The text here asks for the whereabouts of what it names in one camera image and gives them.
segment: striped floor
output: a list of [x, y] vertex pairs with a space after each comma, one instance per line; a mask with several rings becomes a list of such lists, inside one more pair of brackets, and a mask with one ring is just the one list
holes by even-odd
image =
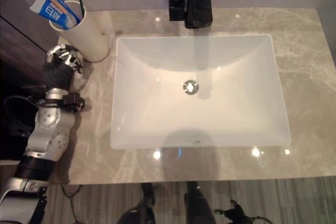
[[[0, 183], [14, 172], [0, 167]], [[230, 199], [238, 201], [245, 214], [265, 216], [274, 224], [335, 224], [336, 177], [199, 182], [211, 208], [228, 209]], [[185, 183], [155, 183], [156, 223], [185, 223]], [[75, 186], [68, 186], [69, 191]], [[60, 186], [48, 188], [48, 205], [43, 224], [73, 223], [69, 200]], [[116, 223], [128, 208], [141, 199], [139, 184], [85, 185], [73, 199], [75, 212], [86, 224]], [[215, 216], [217, 224], [230, 221]]]

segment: toothpaste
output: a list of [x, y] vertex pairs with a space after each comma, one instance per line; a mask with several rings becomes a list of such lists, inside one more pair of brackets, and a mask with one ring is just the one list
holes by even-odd
[[80, 22], [80, 19], [63, 0], [35, 0], [29, 9], [50, 19], [64, 30], [74, 27]]

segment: sink basin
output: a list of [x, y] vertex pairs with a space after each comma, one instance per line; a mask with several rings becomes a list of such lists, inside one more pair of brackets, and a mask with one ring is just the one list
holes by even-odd
[[112, 148], [289, 143], [270, 35], [117, 40]]

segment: toothbrush cup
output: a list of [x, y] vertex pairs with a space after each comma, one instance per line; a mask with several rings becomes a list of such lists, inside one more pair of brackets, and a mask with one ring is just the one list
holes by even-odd
[[[65, 1], [67, 5], [78, 15], [80, 15], [80, 3], [78, 1]], [[86, 61], [98, 62], [103, 60], [108, 52], [109, 47], [106, 39], [102, 36], [100, 30], [92, 21], [90, 14], [84, 6], [84, 17], [75, 27], [64, 30], [56, 23], [49, 21], [51, 27], [56, 30], [72, 46], [76, 47], [83, 55]]]

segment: robotic hand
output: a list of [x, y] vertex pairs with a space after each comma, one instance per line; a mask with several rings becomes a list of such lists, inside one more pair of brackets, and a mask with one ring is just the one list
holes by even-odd
[[264, 223], [273, 224], [269, 219], [261, 216], [248, 217], [245, 215], [243, 208], [235, 200], [230, 200], [232, 208], [229, 210], [215, 209], [214, 213], [217, 215], [224, 215], [226, 218], [232, 220], [229, 224], [253, 224], [255, 220], [263, 220]]
[[49, 176], [68, 147], [73, 113], [85, 105], [78, 93], [69, 93], [74, 72], [81, 70], [76, 48], [61, 44], [47, 52], [45, 102], [35, 116], [34, 131], [15, 175], [2, 188], [0, 223], [41, 223]]

